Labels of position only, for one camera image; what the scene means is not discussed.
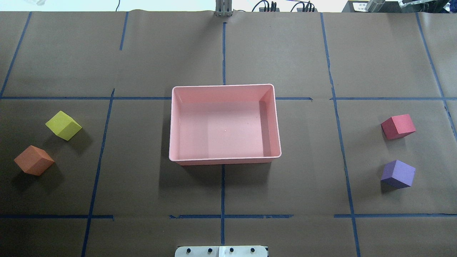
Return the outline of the yellow foam block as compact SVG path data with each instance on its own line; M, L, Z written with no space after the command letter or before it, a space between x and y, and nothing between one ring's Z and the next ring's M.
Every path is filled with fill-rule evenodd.
M82 126L78 124L72 117L63 111L59 111L45 125L59 138L69 141L80 130Z

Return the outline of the red foam block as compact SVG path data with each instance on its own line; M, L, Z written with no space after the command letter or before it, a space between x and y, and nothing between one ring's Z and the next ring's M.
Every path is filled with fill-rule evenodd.
M416 126L409 114L391 116L382 122L381 127L387 140L403 138L416 132Z

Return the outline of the purple foam block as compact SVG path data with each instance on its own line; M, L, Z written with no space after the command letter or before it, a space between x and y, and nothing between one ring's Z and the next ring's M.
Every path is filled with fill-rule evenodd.
M380 181L396 189L407 188L413 185L415 175L415 167L395 160L385 164Z

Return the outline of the orange foam block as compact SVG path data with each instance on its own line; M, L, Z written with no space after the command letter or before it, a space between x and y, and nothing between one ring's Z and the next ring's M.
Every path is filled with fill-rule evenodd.
M46 151L33 145L28 146L14 161L24 173L38 177L55 163Z

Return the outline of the pink plastic bin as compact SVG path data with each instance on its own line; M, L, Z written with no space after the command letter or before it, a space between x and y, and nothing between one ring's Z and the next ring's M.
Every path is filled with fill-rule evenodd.
M171 161L182 166L269 163L281 154L272 84L173 88Z

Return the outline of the brown paper table cover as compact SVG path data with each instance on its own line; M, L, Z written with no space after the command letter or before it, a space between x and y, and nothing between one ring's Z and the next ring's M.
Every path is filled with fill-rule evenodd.
M273 84L272 163L169 160L175 86ZM66 141L45 123L80 126ZM387 140L409 114L416 132ZM41 176L14 159L28 146ZM380 181L385 164L413 185ZM456 256L456 15L1 13L1 256Z

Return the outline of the aluminium frame post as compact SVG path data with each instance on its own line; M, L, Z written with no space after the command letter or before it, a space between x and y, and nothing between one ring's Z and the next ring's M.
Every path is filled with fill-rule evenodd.
M215 0L215 12L216 17L231 17L233 15L232 8L233 0Z

